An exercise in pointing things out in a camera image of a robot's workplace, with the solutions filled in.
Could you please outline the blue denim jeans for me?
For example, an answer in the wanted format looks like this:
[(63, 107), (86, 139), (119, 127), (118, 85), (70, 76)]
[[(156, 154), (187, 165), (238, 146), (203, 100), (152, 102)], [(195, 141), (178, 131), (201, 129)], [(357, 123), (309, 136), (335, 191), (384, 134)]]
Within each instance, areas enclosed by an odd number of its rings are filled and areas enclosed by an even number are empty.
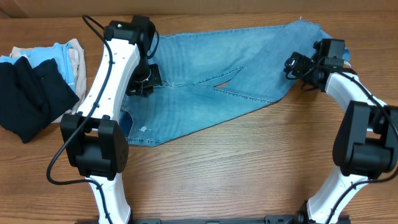
[(125, 96), (119, 124), (130, 145), (158, 146), (281, 100), (292, 53), (314, 54), (328, 34), (290, 24), (163, 35), (152, 58), (161, 84), (148, 97)]

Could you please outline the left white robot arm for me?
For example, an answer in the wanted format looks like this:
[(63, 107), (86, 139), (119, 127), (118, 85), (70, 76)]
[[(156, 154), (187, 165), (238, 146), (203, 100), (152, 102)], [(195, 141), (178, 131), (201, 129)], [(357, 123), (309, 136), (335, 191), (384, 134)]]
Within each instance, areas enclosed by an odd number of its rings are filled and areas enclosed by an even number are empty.
[(149, 64), (159, 33), (146, 16), (131, 22), (111, 21), (99, 38), (104, 43), (94, 82), (75, 114), (63, 116), (61, 151), (88, 183), (99, 211), (98, 223), (133, 223), (124, 194), (122, 172), (129, 144), (119, 125), (125, 96), (148, 97), (161, 84), (159, 68)]

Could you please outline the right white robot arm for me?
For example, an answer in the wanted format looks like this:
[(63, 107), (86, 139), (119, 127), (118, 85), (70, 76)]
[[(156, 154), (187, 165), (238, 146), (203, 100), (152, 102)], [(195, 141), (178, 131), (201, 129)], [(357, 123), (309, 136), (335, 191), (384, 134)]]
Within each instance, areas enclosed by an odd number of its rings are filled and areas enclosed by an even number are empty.
[(284, 72), (332, 97), (344, 112), (333, 143), (335, 164), (320, 190), (286, 223), (350, 223), (341, 212), (365, 186), (397, 177), (397, 107), (376, 98), (343, 58), (345, 42), (322, 39), (308, 58), (293, 52)]

